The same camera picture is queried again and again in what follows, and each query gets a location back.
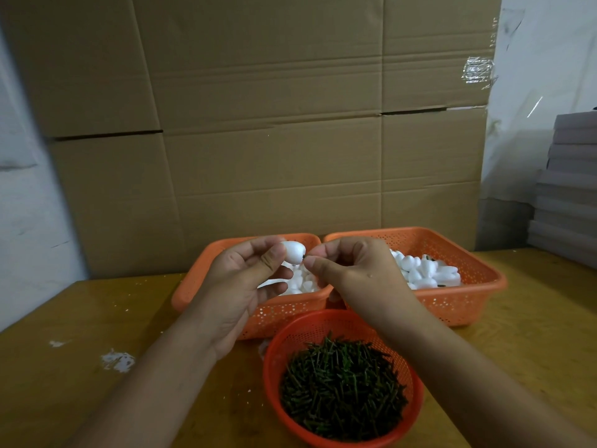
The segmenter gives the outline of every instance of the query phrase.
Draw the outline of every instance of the table surface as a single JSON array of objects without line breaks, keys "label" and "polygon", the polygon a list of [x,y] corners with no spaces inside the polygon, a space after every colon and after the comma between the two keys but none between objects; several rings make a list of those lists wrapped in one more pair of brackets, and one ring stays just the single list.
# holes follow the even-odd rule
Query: table surface
[{"label": "table surface", "polygon": [[[533,248],[478,256],[509,289],[457,332],[596,434],[597,272]],[[182,277],[80,281],[0,333],[0,446],[62,445],[125,377],[110,353],[138,358],[175,320],[169,298]],[[173,446],[305,446],[266,401],[259,344],[238,342],[216,365]],[[429,392],[398,445],[468,446]]]}]

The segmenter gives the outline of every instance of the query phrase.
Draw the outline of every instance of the perforated basket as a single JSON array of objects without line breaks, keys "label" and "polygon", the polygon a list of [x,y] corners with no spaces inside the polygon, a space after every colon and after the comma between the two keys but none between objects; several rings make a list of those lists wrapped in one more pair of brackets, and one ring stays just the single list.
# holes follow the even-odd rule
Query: perforated basket
[{"label": "perforated basket", "polygon": [[[307,251],[321,243],[321,240],[315,234],[295,233],[282,234],[282,236],[286,240],[301,242],[307,248]],[[226,248],[249,239],[255,239],[255,237],[217,240],[205,247],[205,250],[197,258],[189,273],[186,274],[172,295],[172,306],[175,310],[182,312],[193,300],[216,256]],[[326,286],[317,292],[274,297],[257,307],[255,313],[249,317],[239,339],[273,337],[280,328],[297,315],[307,311],[324,309],[331,290],[332,286]]]},{"label": "perforated basket", "polygon": [[429,311],[450,326],[469,325],[483,312],[489,295],[507,287],[505,276],[441,234],[422,227],[336,232],[324,242],[347,236],[384,239],[388,247],[405,255],[431,255],[458,267],[462,286],[421,289],[415,295]]},{"label": "perforated basket", "polygon": [[[319,437],[300,426],[286,414],[280,403],[280,380],[288,360],[297,351],[306,349],[305,343],[321,343],[332,332],[333,337],[343,336],[348,340],[363,340],[373,343],[373,347],[390,354],[398,381],[406,385],[404,395],[408,400],[402,411],[402,421],[383,437],[359,443],[343,443]],[[311,446],[319,448],[380,448],[399,440],[411,428],[423,405],[423,384],[396,352],[387,347],[375,330],[367,325],[356,313],[343,309],[326,309],[311,312],[296,318],[276,334],[267,348],[263,362],[263,383],[267,399],[284,425],[296,436]]]}]

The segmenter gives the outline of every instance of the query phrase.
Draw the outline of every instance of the white wall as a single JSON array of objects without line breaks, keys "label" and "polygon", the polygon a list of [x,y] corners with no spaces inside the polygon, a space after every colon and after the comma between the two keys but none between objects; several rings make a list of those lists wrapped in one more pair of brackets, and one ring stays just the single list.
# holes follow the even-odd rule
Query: white wall
[{"label": "white wall", "polygon": [[597,106],[597,0],[502,0],[478,246],[526,238],[555,117]]},{"label": "white wall", "polygon": [[0,35],[0,331],[86,271]]}]

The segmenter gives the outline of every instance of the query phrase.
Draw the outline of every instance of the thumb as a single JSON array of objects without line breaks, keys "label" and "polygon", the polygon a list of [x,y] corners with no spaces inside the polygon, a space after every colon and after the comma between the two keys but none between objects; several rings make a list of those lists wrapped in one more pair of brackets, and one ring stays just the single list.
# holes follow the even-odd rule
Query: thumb
[{"label": "thumb", "polygon": [[308,271],[323,281],[330,283],[333,287],[337,287],[340,283],[342,275],[345,272],[345,267],[336,264],[329,259],[319,256],[305,256],[303,264]]},{"label": "thumb", "polygon": [[249,289],[257,288],[278,270],[284,258],[286,258],[286,247],[283,244],[274,245],[259,258],[259,261],[240,273],[243,283]]}]

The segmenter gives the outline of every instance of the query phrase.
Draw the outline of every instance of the left hand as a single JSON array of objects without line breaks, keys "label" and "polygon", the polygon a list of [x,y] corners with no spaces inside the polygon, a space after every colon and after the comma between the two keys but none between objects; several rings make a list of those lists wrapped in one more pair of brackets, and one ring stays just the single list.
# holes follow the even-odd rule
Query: left hand
[{"label": "left hand", "polygon": [[183,315],[198,317],[211,338],[216,358],[227,355],[260,303],[288,289],[284,282],[257,289],[269,278],[290,279],[282,266],[286,248],[280,236],[246,240],[224,250],[211,264],[205,280]]}]

